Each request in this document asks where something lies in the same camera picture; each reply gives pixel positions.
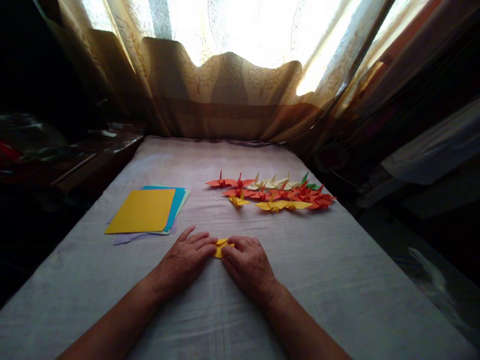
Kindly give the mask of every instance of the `beige curtain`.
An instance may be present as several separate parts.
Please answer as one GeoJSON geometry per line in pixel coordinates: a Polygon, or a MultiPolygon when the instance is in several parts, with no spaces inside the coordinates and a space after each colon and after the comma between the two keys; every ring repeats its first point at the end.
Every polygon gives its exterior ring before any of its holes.
{"type": "Polygon", "coordinates": [[[340,96],[348,107],[426,3],[38,1],[113,121],[165,137],[287,142],[300,155],[333,134],[342,109],[325,111],[340,96]]]}

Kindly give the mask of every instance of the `left hand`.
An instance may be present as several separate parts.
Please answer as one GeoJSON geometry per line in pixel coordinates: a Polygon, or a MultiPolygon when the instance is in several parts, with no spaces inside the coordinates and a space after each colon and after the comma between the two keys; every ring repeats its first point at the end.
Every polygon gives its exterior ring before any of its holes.
{"type": "Polygon", "coordinates": [[[186,289],[199,276],[205,267],[205,260],[215,254],[218,241],[208,232],[195,235],[190,226],[178,237],[160,263],[147,275],[146,279],[159,302],[186,289]]]}

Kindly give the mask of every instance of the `hand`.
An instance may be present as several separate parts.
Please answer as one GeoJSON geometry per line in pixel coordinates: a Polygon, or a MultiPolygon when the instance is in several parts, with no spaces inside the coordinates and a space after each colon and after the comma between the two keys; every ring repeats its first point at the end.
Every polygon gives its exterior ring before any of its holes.
{"type": "Polygon", "coordinates": [[[258,239],[231,236],[221,251],[226,270],[238,287],[261,307],[268,307],[281,296],[283,285],[274,276],[267,254],[258,239]]]}
{"type": "Polygon", "coordinates": [[[146,277],[159,302],[186,289],[205,267],[205,260],[215,254],[218,239],[208,232],[190,235],[190,226],[176,240],[160,263],[146,277]]]}

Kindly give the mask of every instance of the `blue paper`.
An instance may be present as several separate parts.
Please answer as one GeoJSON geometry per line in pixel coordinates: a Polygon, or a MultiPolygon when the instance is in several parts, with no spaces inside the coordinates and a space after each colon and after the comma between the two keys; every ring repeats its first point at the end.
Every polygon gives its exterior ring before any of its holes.
{"type": "Polygon", "coordinates": [[[171,187],[171,186],[144,186],[142,190],[154,190],[154,189],[175,189],[175,195],[173,196],[173,201],[171,202],[170,214],[168,214],[168,221],[163,231],[168,231],[172,228],[175,216],[179,210],[180,204],[184,199],[185,188],[184,187],[171,187]]]}

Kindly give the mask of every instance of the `forearm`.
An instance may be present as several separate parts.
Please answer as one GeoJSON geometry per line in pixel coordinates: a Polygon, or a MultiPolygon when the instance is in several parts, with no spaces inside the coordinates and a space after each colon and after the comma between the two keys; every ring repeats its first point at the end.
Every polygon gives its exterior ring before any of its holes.
{"type": "Polygon", "coordinates": [[[141,280],[58,359],[123,359],[161,302],[141,280]]]}
{"type": "Polygon", "coordinates": [[[264,310],[291,359],[350,359],[285,286],[278,293],[264,310]]]}

